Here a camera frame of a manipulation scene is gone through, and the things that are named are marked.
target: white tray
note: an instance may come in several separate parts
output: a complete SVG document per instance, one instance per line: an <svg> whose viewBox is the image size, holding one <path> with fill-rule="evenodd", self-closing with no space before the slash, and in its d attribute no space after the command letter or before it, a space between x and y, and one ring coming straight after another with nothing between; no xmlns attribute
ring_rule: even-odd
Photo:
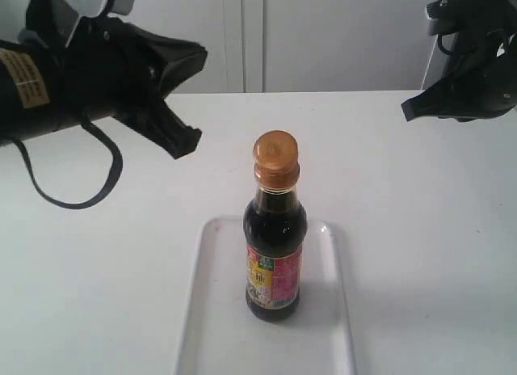
<svg viewBox="0 0 517 375"><path fill-rule="evenodd" d="M353 355L335 237L310 221L300 305L277 323L246 305L246 240L241 218L203 230L176 374L353 374Z"/></svg>

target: bottle cap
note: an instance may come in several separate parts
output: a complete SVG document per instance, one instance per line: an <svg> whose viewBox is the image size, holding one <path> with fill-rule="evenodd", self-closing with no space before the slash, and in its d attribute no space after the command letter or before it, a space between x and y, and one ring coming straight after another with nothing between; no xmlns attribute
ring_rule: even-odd
<svg viewBox="0 0 517 375"><path fill-rule="evenodd" d="M262 135L253 148L255 178L268 189L284 190L296 185L300 177L298 144L285 131Z"/></svg>

